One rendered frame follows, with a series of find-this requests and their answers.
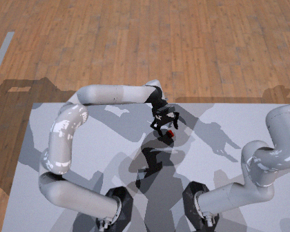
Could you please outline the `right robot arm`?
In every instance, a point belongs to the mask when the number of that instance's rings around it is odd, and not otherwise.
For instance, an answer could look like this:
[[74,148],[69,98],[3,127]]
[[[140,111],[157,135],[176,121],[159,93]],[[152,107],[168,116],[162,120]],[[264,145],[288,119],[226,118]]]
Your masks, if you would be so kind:
[[208,226],[215,224],[217,213],[271,200],[278,172],[290,168],[290,104],[271,110],[265,122],[275,148],[261,140],[251,141],[243,147],[241,168],[244,185],[232,182],[195,194],[195,210],[203,220],[207,220]]

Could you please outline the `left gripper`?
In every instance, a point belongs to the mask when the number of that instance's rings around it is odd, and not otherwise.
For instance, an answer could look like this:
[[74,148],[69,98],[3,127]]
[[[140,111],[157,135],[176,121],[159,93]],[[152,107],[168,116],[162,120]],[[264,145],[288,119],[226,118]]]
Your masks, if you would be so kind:
[[[160,130],[161,126],[173,121],[173,125],[175,127],[175,129],[178,129],[178,125],[177,125],[177,120],[179,118],[179,113],[178,112],[172,112],[169,113],[163,117],[158,117],[156,112],[158,110],[156,110],[155,108],[152,108],[152,114],[153,114],[153,123],[150,125],[151,128],[153,128],[154,130],[157,130],[157,132],[159,133],[159,136],[163,137],[162,131]],[[176,115],[174,117],[174,115]],[[154,125],[157,124],[157,127],[154,127]]]

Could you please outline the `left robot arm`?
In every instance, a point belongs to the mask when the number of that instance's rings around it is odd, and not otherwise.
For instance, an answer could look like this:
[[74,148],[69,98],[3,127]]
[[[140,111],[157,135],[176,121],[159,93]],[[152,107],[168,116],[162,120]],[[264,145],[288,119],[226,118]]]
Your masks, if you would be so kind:
[[71,167],[73,135],[88,119],[88,106],[151,103],[163,117],[175,111],[167,104],[159,80],[143,86],[93,84],[80,88],[60,109],[53,122],[48,148],[39,159],[39,190],[54,204],[98,218],[99,231],[114,224],[122,211],[119,197],[107,197],[62,177]]

